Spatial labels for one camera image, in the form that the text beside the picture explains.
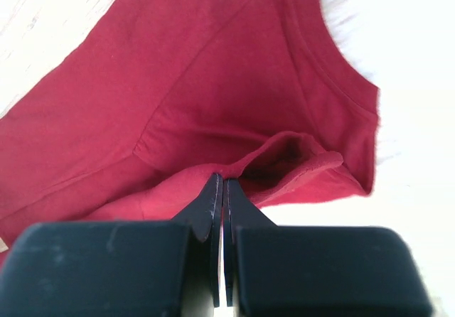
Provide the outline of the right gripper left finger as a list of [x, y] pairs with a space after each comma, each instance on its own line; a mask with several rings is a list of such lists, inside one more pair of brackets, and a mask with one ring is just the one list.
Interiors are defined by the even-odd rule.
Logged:
[[2, 316], [212, 316], [223, 179], [170, 220], [29, 227], [1, 270]]

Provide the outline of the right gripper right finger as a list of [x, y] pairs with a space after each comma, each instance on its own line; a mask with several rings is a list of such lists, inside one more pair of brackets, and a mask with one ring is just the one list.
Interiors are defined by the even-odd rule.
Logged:
[[236, 316], [431, 316], [410, 249], [384, 227], [279, 226], [223, 185], [226, 301]]

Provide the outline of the dark red t-shirt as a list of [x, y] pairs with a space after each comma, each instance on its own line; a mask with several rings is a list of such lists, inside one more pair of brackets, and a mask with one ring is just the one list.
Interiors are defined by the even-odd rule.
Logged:
[[320, 0], [116, 0], [1, 119], [1, 257], [37, 222], [169, 219], [213, 173], [258, 207], [368, 195], [377, 101]]

